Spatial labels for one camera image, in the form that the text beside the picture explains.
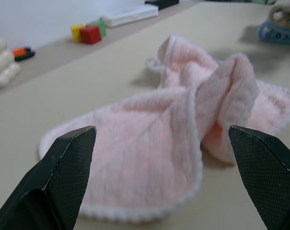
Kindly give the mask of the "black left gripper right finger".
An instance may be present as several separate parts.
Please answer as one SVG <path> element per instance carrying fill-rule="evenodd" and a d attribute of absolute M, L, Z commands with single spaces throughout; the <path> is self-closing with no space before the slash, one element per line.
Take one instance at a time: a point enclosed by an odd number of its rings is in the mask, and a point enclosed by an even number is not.
<path fill-rule="evenodd" d="M 290 230 L 290 150 L 277 137 L 241 126 L 228 136 L 239 173 L 267 230 Z"/>

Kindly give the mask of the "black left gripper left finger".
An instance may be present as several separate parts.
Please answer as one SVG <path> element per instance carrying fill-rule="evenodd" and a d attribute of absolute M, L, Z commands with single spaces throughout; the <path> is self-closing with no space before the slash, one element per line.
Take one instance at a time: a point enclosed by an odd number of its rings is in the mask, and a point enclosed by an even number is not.
<path fill-rule="evenodd" d="M 58 137 L 0 209 L 0 230 L 73 230 L 87 188 L 96 128 Z"/>

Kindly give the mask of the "pink towel with white trim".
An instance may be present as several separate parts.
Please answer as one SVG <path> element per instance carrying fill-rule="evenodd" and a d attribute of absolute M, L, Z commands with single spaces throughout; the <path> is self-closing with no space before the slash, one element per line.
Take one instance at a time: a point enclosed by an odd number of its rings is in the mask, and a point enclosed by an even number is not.
<path fill-rule="evenodd" d="M 290 90 L 256 79 L 244 54 L 217 62 L 172 35 L 146 65 L 161 77 L 156 90 L 79 116 L 40 142 L 44 157 L 57 137 L 96 126 L 81 215 L 122 222 L 163 218 L 200 189 L 202 149 L 235 162 L 231 125 L 276 134 L 290 122 Z"/>

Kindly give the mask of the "white stacked cloth rolls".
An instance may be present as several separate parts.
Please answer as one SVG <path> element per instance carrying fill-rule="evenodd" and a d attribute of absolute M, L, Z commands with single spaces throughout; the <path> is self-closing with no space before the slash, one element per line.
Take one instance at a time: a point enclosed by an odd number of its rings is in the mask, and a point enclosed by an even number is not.
<path fill-rule="evenodd" d="M 20 65 L 8 49 L 7 41 L 0 37 L 0 88 L 6 87 L 20 72 Z"/>

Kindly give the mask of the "orange and black tool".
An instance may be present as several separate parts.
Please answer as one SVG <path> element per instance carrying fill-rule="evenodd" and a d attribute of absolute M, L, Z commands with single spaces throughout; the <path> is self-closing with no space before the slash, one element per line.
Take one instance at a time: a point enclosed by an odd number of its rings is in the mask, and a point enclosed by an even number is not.
<path fill-rule="evenodd" d="M 20 62 L 35 56 L 35 51 L 30 47 L 22 47 L 12 51 L 14 55 L 14 61 Z"/>

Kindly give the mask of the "yellow block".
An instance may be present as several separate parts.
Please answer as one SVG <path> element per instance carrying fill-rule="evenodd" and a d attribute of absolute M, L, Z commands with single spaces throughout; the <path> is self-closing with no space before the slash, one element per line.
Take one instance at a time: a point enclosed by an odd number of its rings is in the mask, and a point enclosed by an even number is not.
<path fill-rule="evenodd" d="M 74 42 L 81 42 L 81 29 L 85 27 L 85 24 L 75 24 L 70 27 L 72 38 Z"/>

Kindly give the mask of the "red cube block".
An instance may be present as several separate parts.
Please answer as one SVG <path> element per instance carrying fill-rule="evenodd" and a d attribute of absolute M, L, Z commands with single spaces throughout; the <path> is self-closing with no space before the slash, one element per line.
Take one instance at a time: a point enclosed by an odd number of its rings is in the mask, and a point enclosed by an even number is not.
<path fill-rule="evenodd" d="M 98 26 L 86 26 L 80 30 L 81 41 L 86 44 L 96 44 L 102 40 Z"/>

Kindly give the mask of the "green block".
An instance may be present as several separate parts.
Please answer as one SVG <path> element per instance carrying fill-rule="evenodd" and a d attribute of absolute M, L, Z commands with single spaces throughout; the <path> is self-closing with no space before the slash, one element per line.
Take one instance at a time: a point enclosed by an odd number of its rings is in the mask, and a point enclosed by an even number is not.
<path fill-rule="evenodd" d="M 105 23 L 103 21 L 101 21 L 101 20 L 96 20 L 96 21 L 89 22 L 85 26 L 86 27 L 87 26 L 98 26 L 102 38 L 104 38 L 106 36 L 106 26 L 105 26 Z"/>

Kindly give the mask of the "white flat box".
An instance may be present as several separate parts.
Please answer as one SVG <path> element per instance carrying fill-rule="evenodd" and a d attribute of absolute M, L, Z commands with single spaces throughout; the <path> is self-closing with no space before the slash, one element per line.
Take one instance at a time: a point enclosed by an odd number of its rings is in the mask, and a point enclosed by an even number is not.
<path fill-rule="evenodd" d="M 101 16 L 100 20 L 106 27 L 116 27 L 127 23 L 132 23 L 158 16 L 159 7 L 152 4 L 128 8 L 123 11 L 113 12 Z"/>

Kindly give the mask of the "black flat object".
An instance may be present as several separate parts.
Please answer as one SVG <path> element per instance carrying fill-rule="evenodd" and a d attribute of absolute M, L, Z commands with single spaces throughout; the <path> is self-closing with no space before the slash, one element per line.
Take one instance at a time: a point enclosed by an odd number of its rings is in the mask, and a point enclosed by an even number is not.
<path fill-rule="evenodd" d="M 151 4 L 158 7 L 158 10 L 179 4 L 179 0 L 145 0 L 145 4 Z"/>

